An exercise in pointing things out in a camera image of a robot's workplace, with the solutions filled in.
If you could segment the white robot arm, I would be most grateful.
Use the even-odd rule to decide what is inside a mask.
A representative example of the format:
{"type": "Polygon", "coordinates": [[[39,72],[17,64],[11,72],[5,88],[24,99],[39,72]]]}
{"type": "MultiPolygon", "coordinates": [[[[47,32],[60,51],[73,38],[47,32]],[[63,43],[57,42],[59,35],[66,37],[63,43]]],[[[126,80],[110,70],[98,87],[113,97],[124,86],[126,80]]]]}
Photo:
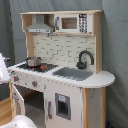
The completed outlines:
{"type": "Polygon", "coordinates": [[[5,64],[5,58],[0,53],[0,84],[7,83],[10,80],[10,76],[5,64]]]}

